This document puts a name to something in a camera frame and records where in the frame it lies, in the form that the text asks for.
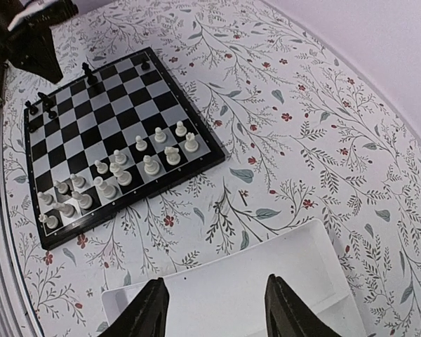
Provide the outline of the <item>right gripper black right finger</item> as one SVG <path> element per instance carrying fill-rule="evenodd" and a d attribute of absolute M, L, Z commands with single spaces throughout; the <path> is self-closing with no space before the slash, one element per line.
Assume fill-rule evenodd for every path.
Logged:
<path fill-rule="evenodd" d="M 271 274 L 265 291 L 268 336 L 340 336 L 324 324 L 279 276 Z"/>

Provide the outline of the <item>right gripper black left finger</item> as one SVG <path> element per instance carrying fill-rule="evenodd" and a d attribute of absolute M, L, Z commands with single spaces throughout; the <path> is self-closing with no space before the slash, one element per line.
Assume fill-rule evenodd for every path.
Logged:
<path fill-rule="evenodd" d="M 163 278 L 150 280 L 99 337 L 165 336 L 168 304 L 169 292 Z"/>

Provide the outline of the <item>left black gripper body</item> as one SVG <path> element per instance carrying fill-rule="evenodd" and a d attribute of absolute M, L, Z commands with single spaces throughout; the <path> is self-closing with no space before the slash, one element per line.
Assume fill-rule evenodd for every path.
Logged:
<path fill-rule="evenodd" d="M 79 13 L 73 1 L 0 1 L 0 65 L 36 74 L 52 84 L 62 78 L 52 26 Z"/>

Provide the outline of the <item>white plastic divided tray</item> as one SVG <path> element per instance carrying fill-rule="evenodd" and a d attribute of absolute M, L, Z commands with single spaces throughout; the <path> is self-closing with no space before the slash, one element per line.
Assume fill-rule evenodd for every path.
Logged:
<path fill-rule="evenodd" d="M 340 336 L 365 336 L 359 309 L 330 238 L 318 219 L 210 263 L 106 291 L 106 336 L 127 336 L 130 315 L 145 291 L 167 336 L 266 336 L 265 292 L 282 278 L 307 307 Z"/>

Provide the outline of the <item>black chess piece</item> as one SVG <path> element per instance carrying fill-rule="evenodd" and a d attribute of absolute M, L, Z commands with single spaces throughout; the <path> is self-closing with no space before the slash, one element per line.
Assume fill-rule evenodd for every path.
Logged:
<path fill-rule="evenodd" d="M 95 85 L 98 82 L 98 78 L 93 74 L 91 68 L 86 62 L 83 62 L 81 68 L 86 76 L 86 81 L 90 86 Z"/>
<path fill-rule="evenodd" d="M 29 100 L 27 100 L 25 102 L 25 111 L 29 114 L 29 115 L 35 115 L 38 113 L 39 109 L 37 106 L 31 104 L 31 102 Z"/>
<path fill-rule="evenodd" d="M 57 113 L 52 110 L 52 108 L 55 107 L 55 103 L 53 102 L 53 100 L 42 92 L 38 92 L 37 95 L 41 99 L 44 112 L 48 113 L 48 118 L 55 119 L 57 117 Z"/>
<path fill-rule="evenodd" d="M 144 71 L 149 70 L 150 64 L 146 60 L 144 60 L 141 64 L 141 69 L 144 70 Z"/>

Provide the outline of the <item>black and grey chessboard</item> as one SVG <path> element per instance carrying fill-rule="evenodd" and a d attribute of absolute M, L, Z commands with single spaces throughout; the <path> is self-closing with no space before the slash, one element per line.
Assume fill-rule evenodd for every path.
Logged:
<path fill-rule="evenodd" d="M 44 95 L 23 112 L 41 246 L 54 249 L 222 163 L 225 153 L 151 48 Z"/>

